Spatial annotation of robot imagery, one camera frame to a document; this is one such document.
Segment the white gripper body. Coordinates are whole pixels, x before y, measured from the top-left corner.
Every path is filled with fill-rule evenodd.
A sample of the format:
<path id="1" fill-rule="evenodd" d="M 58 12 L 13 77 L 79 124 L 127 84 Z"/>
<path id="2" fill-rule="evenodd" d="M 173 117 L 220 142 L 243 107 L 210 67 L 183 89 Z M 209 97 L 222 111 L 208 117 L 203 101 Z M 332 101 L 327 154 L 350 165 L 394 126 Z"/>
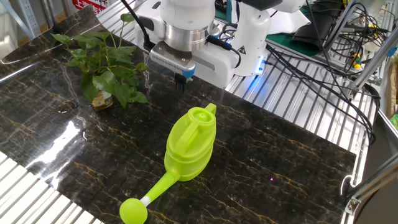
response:
<path id="1" fill-rule="evenodd" d="M 147 51 L 153 62 L 185 76 L 187 81 L 196 76 L 226 88 L 239 57 L 207 41 L 220 33 L 214 23 L 214 1 L 150 0 L 136 14 L 154 44 Z"/>

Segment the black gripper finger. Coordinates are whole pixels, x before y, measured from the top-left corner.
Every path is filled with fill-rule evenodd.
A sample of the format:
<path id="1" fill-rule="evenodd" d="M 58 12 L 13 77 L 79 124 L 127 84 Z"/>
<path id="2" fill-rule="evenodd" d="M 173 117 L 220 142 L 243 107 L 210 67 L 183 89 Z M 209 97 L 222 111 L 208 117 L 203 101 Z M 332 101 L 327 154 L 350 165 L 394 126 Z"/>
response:
<path id="1" fill-rule="evenodd" d="M 187 78 L 179 73 L 174 74 L 175 88 L 181 93 L 185 92 L 185 85 L 187 83 Z"/>

